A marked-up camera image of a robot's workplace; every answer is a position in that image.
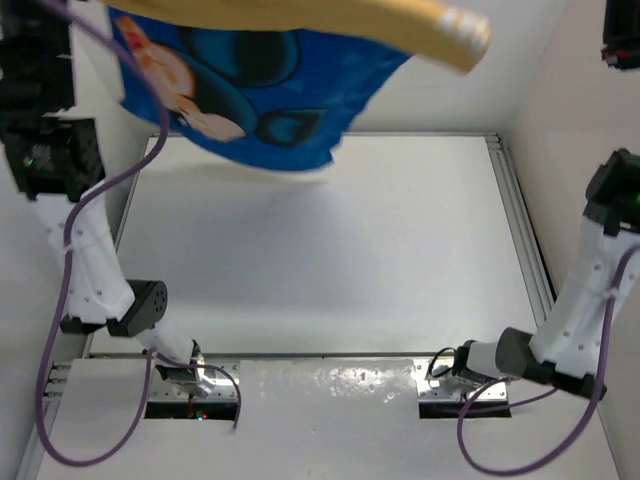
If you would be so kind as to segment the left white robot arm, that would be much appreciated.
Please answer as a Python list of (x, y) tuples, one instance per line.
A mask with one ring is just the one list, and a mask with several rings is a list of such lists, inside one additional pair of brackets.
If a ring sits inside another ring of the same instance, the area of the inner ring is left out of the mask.
[(105, 196), (132, 171), (108, 177), (94, 121), (61, 117), (75, 103), (72, 27), (132, 63), (63, 1), (1, 5), (1, 143), (15, 185), (43, 223), (62, 269), (48, 341), (106, 329), (137, 340), (168, 365), (189, 368), (198, 345), (166, 320), (166, 285), (127, 279), (117, 258)]

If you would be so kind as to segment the yellow blue printed pillowcase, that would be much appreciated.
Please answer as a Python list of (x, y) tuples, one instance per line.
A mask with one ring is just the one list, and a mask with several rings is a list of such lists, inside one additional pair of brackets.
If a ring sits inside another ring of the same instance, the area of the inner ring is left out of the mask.
[(317, 170), (410, 58), (466, 75), (487, 18), (444, 1), (109, 1), (133, 57), (121, 105), (206, 151), (258, 169)]

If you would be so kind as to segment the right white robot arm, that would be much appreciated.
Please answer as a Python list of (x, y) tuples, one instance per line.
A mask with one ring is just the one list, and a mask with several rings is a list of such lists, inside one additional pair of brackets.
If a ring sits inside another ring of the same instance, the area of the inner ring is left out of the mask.
[(611, 325), (639, 277), (639, 157), (614, 150), (585, 192), (580, 242), (555, 302), (535, 332), (513, 327), (498, 340), (469, 340), (427, 379), (450, 393), (496, 380), (527, 380), (600, 400)]

